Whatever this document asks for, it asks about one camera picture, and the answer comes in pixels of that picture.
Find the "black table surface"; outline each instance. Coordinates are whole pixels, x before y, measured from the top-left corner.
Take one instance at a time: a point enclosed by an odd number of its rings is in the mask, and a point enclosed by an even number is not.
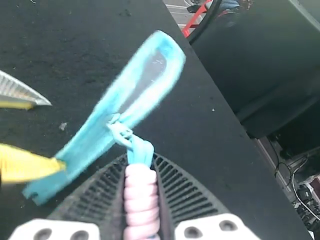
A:
[[[261,239],[309,239],[161,0],[10,0],[0,1],[0,10],[0,69],[53,104],[30,111],[1,109],[1,142],[54,155],[141,43],[163,30],[184,50],[186,64],[177,86],[135,133],[204,184]],[[67,123],[64,131],[61,123]],[[26,201],[20,185],[4,186],[1,237],[32,218],[45,218],[81,181],[123,152],[114,147],[45,206]]]

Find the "yellow object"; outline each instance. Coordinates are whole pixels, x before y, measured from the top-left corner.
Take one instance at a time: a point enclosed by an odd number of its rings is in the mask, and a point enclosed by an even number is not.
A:
[[[10,101],[0,101],[0,108],[10,108],[10,109],[32,109],[34,105],[31,102],[10,102]]]
[[[0,143],[2,183],[23,183],[65,170],[64,162]]]

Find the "black chair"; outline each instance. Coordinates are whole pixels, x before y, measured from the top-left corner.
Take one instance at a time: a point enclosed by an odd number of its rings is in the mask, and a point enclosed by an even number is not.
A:
[[[238,1],[230,14],[208,10],[189,40],[248,134],[261,138],[319,99],[320,1]]]

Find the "blue cloth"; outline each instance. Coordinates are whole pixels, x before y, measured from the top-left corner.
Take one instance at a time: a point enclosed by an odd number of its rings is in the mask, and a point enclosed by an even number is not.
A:
[[[165,60],[164,69],[154,79],[143,78],[145,73],[152,73],[150,66],[157,63],[154,60],[157,54]],[[41,205],[70,184],[115,144],[107,124],[116,120],[130,129],[134,128],[174,87],[183,70],[185,58],[170,36],[161,31],[153,33],[109,87],[76,135],[55,155],[55,158],[66,163],[66,170],[29,183],[23,195],[26,198],[35,196],[33,201]],[[141,83],[146,80],[152,84],[141,88]],[[136,142],[139,140],[133,137],[132,144]]]
[[[155,152],[151,142],[134,135],[131,129],[120,122],[108,124],[107,127],[115,142],[126,147],[128,164],[145,164],[150,168]]]

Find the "pink spring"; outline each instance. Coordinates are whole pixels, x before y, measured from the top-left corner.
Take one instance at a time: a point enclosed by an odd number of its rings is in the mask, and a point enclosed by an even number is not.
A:
[[[157,174],[144,164],[125,169],[124,209],[128,225],[124,240],[160,240]]]

